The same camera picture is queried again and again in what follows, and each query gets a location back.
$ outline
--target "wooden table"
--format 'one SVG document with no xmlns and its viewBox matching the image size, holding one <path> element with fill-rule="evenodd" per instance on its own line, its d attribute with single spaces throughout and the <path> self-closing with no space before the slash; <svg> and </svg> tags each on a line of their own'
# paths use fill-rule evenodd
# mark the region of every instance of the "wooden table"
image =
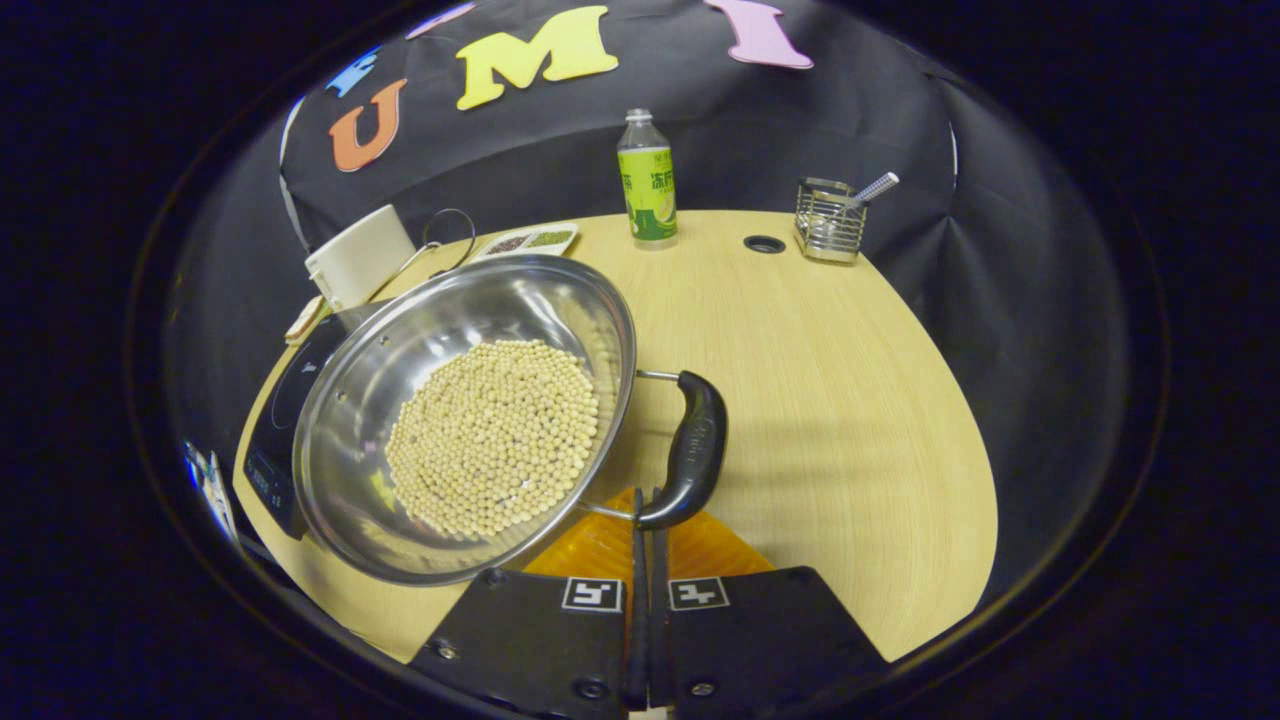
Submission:
<svg viewBox="0 0 1280 720">
<path fill-rule="evenodd" d="M 635 249 L 625 215 L 575 222 L 581 234 L 566 255 L 626 297 L 639 366 L 696 372 L 724 396 L 730 438 L 707 507 L 713 515 L 776 566 L 817 569 L 886 660 L 973 611 L 996 551 L 991 466 L 946 363 L 867 258 L 852 266 L 803 258 L 785 213 L 681 211 L 678 245 L 658 252 Z M 787 249 L 750 251 L 749 234 Z M 466 245 L 422 254 L 379 299 L 452 265 Z M 466 584 L 374 580 L 310 534 L 287 537 L 244 477 L 251 429 L 293 352 L 280 356 L 250 411 L 234 491 L 303 592 L 407 662 Z M 664 478 L 684 400 L 666 383 L 634 387 L 617 445 L 589 489 L 594 500 Z"/>
</svg>

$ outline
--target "plastic bottle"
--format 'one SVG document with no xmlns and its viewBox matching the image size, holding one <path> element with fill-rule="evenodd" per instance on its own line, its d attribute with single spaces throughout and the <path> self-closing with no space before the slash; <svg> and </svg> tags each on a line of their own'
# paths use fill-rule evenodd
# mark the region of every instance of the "plastic bottle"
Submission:
<svg viewBox="0 0 1280 720">
<path fill-rule="evenodd" d="M 636 247 L 662 250 L 676 245 L 676 179 L 671 143 L 653 127 L 649 110 L 627 110 L 627 129 L 618 141 L 618 168 L 627 220 Z"/>
</svg>

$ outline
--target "green bottle label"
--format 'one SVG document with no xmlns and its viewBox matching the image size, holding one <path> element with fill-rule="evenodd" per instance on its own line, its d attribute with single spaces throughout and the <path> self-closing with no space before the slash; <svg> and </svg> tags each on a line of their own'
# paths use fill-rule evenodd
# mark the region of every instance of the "green bottle label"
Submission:
<svg viewBox="0 0 1280 720">
<path fill-rule="evenodd" d="M 671 149 L 621 150 L 622 193 L 627 199 L 631 234 L 664 240 L 676 234 L 676 179 Z"/>
</svg>

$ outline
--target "pink letter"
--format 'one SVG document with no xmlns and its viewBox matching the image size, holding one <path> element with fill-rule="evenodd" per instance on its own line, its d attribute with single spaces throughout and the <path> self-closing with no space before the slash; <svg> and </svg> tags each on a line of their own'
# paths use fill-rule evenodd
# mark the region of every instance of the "pink letter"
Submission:
<svg viewBox="0 0 1280 720">
<path fill-rule="evenodd" d="M 728 15 L 733 26 L 737 45 L 728 49 L 728 56 L 741 63 L 759 65 L 778 65 L 806 70 L 813 67 L 808 55 L 796 53 L 787 40 L 777 17 L 782 10 L 749 0 L 703 0 L 712 8 L 719 8 Z"/>
</svg>

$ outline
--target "orange surface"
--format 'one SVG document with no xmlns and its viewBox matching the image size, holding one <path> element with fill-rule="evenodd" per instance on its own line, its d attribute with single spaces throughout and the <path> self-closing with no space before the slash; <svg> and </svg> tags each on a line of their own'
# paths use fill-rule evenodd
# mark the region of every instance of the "orange surface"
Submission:
<svg viewBox="0 0 1280 720">
<path fill-rule="evenodd" d="M 609 507 L 631 510 L 635 491 L 626 489 Z M 703 511 L 667 533 L 671 579 L 746 575 L 773 565 L 733 530 Z M 526 573 L 563 578 L 617 578 L 631 583 L 631 523 L 596 512 L 564 532 L 525 568 Z"/>
</svg>

